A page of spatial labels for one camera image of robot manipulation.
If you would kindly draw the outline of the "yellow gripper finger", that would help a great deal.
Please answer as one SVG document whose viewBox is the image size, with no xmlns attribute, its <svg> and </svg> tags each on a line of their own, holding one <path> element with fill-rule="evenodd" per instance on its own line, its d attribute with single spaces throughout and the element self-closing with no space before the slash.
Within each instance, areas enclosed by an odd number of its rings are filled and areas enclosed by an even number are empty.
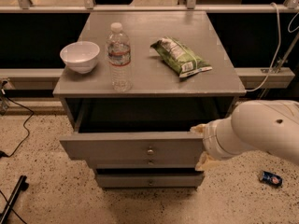
<svg viewBox="0 0 299 224">
<path fill-rule="evenodd" d="M 214 168 L 220 164 L 221 164 L 221 161 L 214 159 L 206 151 L 204 151 L 200 155 L 199 160 L 195 165 L 195 170 L 204 172 L 204 171 Z"/>
<path fill-rule="evenodd" d="M 198 124 L 196 126 L 192 126 L 190 128 L 190 132 L 193 133 L 194 135 L 203 138 L 204 137 L 204 132 L 205 132 L 206 125 L 205 124 Z"/>
</svg>

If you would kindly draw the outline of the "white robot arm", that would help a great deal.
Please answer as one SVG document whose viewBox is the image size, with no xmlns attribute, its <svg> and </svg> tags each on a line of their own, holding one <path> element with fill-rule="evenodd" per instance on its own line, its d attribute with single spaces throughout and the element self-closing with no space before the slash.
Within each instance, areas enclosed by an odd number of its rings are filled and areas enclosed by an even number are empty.
<svg viewBox="0 0 299 224">
<path fill-rule="evenodd" d="M 191 127 L 202 137 L 205 151 L 195 165 L 208 170 L 250 150 L 299 164 L 299 103 L 254 100 L 238 105 L 225 119 Z"/>
</svg>

